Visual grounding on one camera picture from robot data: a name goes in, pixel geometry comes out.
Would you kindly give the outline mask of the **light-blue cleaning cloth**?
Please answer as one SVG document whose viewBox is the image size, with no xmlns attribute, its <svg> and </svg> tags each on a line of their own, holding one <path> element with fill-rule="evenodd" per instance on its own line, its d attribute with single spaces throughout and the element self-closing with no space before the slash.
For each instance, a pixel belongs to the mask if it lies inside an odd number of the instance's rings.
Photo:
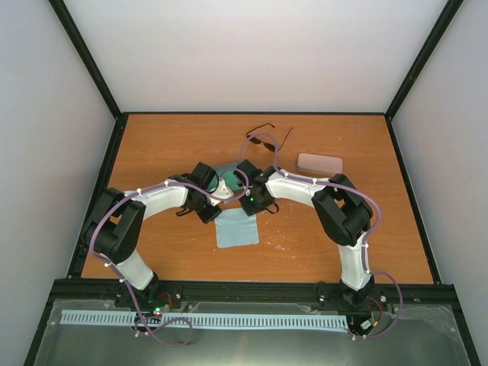
<svg viewBox="0 0 488 366">
<path fill-rule="evenodd" d="M 214 222 L 219 249 L 260 242 L 256 215 L 248 216 L 242 208 L 223 210 Z"/>
</svg>

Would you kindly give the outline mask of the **grey-blue glasses case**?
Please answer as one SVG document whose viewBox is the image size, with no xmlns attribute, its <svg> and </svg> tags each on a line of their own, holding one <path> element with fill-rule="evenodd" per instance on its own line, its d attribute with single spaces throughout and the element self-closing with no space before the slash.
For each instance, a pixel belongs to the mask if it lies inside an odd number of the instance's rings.
<svg viewBox="0 0 488 366">
<path fill-rule="evenodd" d="M 243 195 L 246 193 L 244 173 L 238 168 L 235 162 L 224 165 L 215 165 L 212 166 L 212 169 L 215 171 L 215 175 L 207 186 L 207 192 L 209 194 L 217 187 L 220 178 L 225 180 L 227 187 L 233 192 L 233 195 Z"/>
</svg>

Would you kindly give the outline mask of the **dark aviator sunglasses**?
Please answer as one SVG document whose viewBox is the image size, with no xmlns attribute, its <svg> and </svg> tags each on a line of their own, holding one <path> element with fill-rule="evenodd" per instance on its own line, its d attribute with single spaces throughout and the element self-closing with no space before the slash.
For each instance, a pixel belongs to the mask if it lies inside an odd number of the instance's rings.
<svg viewBox="0 0 488 366">
<path fill-rule="evenodd" d="M 264 123 L 248 130 L 245 136 L 250 143 L 263 145 L 268 151 L 275 153 L 281 150 L 293 129 L 293 127 L 277 127 L 272 123 Z"/>
</svg>

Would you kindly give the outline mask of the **pink glasses case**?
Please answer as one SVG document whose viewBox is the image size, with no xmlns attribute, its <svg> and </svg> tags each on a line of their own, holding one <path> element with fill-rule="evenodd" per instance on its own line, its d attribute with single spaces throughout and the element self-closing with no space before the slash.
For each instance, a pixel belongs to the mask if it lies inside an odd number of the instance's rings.
<svg viewBox="0 0 488 366">
<path fill-rule="evenodd" d="M 342 159 L 302 152 L 298 155 L 297 170 L 315 175 L 334 176 L 343 170 Z"/>
</svg>

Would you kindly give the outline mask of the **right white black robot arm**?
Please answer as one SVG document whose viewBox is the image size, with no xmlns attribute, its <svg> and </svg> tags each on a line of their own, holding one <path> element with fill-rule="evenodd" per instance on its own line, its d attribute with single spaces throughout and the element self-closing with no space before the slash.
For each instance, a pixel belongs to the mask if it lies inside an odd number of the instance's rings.
<svg viewBox="0 0 488 366">
<path fill-rule="evenodd" d="M 241 185 L 249 185 L 239 199 L 249 216 L 277 207 L 277 199 L 314 208 L 325 234 L 338 246 L 339 296 L 351 308 L 366 301 L 374 287 L 367 240 L 373 210 L 345 175 L 311 178 L 273 166 L 262 170 L 247 159 L 237 165 L 234 175 Z"/>
</svg>

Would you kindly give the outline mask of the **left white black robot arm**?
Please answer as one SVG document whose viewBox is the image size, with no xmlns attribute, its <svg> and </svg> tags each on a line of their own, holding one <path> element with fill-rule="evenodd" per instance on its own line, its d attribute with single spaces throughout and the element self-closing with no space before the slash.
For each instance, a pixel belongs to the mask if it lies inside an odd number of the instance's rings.
<svg viewBox="0 0 488 366">
<path fill-rule="evenodd" d="M 133 289 L 132 298 L 142 307 L 159 297 L 159 277 L 136 250 L 143 221 L 165 210 L 178 209 L 177 217 L 195 213 L 207 224 L 222 210 L 205 194 L 215 192 L 217 172 L 200 162 L 190 173 L 173 175 L 168 181 L 144 188 L 140 193 L 106 189 L 86 223 L 81 240 L 93 256 L 112 267 Z"/>
</svg>

